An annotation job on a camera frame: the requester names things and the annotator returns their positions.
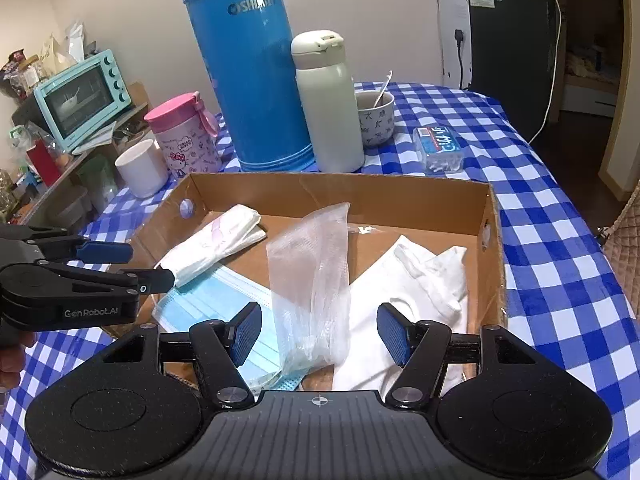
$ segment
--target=refrigerator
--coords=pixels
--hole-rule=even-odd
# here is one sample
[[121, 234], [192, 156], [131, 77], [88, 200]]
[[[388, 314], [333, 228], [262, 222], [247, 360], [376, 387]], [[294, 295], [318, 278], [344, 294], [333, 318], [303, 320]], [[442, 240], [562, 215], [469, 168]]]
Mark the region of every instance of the refrigerator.
[[438, 0], [443, 86], [497, 99], [531, 140], [550, 107], [560, 19], [556, 0]]

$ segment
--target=power cord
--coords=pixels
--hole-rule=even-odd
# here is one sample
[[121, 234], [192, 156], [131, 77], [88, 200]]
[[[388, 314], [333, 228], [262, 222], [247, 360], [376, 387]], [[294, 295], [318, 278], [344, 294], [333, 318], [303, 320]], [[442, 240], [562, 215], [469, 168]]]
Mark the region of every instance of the power cord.
[[549, 104], [546, 106], [545, 119], [542, 121], [542, 126], [540, 126], [540, 129], [538, 130], [538, 132], [533, 137], [531, 137], [529, 144], [531, 144], [534, 140], [536, 140], [536, 137], [539, 136], [540, 132], [544, 129], [546, 125], [546, 120], [548, 119], [548, 116], [549, 116], [549, 110], [551, 110], [551, 101], [553, 100], [553, 97], [554, 97], [554, 87], [556, 86], [556, 70], [558, 69], [558, 46], [560, 45], [560, 33], [562, 32], [562, 9], [560, 8], [560, 3], [558, 2], [558, 0], [555, 0], [555, 1], [556, 1], [556, 7], [558, 8], [558, 36], [556, 37], [556, 58], [554, 60], [554, 76], [553, 76], [553, 79], [551, 80], [551, 92], [549, 94]]
[[458, 44], [458, 62], [460, 63], [460, 90], [462, 90], [462, 81], [464, 79], [464, 67], [462, 66], [462, 42], [465, 41], [465, 33], [459, 28], [455, 32], [456, 43]]

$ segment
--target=wooden floor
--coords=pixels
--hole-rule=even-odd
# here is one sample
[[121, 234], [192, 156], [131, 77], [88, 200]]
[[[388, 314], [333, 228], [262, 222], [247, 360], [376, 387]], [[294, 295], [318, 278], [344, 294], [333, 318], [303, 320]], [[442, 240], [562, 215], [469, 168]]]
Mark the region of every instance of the wooden floor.
[[558, 124], [548, 124], [532, 145], [592, 232], [612, 225], [625, 205], [598, 177], [611, 123], [605, 117], [560, 112]]

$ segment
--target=cardboard box wall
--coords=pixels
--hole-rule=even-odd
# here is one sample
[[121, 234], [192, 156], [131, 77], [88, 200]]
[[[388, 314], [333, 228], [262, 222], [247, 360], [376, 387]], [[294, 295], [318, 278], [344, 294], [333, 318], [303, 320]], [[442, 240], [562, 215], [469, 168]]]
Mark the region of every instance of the cardboard box wall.
[[[184, 199], [194, 215], [180, 216]], [[468, 332], [483, 324], [506, 326], [504, 263], [497, 201], [489, 184], [444, 178], [322, 173], [192, 174], [140, 226], [130, 240], [132, 261], [112, 270], [151, 268], [171, 248], [185, 241], [205, 222], [241, 203], [258, 211], [267, 240], [307, 214], [337, 203], [351, 203], [350, 225], [373, 226], [369, 234], [350, 232], [350, 282], [368, 269], [405, 235], [439, 254], [453, 245], [467, 248], [464, 259]], [[269, 287], [266, 240], [223, 262], [243, 276]], [[136, 324], [152, 320], [155, 302], [141, 298]], [[105, 327], [121, 336], [131, 326]], [[188, 375], [185, 367], [168, 367]], [[327, 389], [331, 374], [319, 373], [307, 388]]]

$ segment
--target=face mask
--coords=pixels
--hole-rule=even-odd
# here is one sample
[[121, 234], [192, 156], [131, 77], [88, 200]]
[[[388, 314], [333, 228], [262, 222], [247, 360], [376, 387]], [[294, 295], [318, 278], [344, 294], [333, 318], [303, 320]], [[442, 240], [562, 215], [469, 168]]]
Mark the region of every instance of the face mask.
[[271, 291], [232, 270], [216, 264], [187, 285], [172, 288], [154, 309], [154, 319], [168, 332], [188, 332], [207, 319], [229, 321], [247, 303], [262, 307], [262, 330], [240, 375], [254, 394], [263, 389], [294, 390], [305, 371], [282, 377]]

